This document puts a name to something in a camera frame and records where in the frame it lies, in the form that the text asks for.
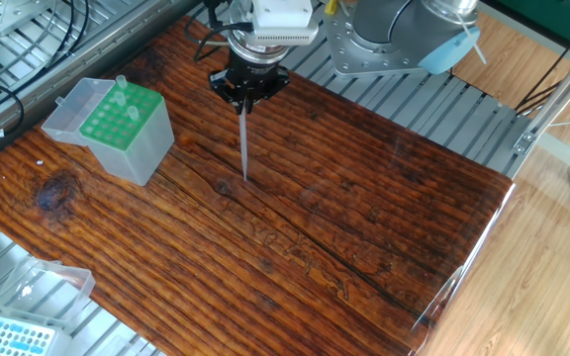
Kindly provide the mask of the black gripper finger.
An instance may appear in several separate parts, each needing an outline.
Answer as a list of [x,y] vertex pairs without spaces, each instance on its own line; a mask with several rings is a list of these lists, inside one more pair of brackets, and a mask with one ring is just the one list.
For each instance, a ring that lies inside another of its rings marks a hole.
[[277,68],[273,74],[253,84],[247,93],[247,112],[250,114],[255,104],[276,95],[290,83],[286,68]]
[[208,76],[211,89],[231,104],[238,115],[247,114],[248,81],[232,69],[213,71]]

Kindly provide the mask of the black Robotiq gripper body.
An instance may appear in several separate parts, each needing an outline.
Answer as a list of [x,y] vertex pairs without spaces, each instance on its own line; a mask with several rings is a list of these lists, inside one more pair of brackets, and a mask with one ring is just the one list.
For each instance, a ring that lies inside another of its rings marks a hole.
[[229,52],[229,60],[226,66],[226,69],[232,69],[248,81],[248,91],[253,84],[273,74],[277,68],[279,68],[278,60],[259,63],[242,57],[233,49]]

